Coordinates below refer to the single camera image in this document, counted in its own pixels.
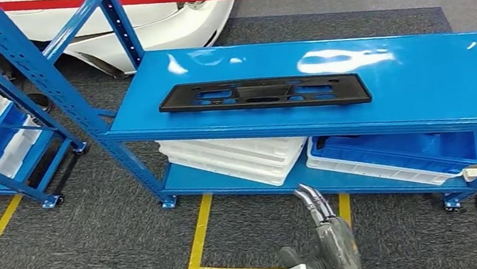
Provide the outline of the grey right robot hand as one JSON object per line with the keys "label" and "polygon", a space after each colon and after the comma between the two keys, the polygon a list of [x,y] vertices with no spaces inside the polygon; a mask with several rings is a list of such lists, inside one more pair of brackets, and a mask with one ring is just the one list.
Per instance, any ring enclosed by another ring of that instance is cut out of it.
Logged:
{"label": "grey right robot hand", "polygon": [[294,195],[303,201],[315,223],[317,253],[303,259],[292,247],[282,248],[279,257],[286,269],[364,269],[350,226],[335,214],[326,198],[304,184]]}

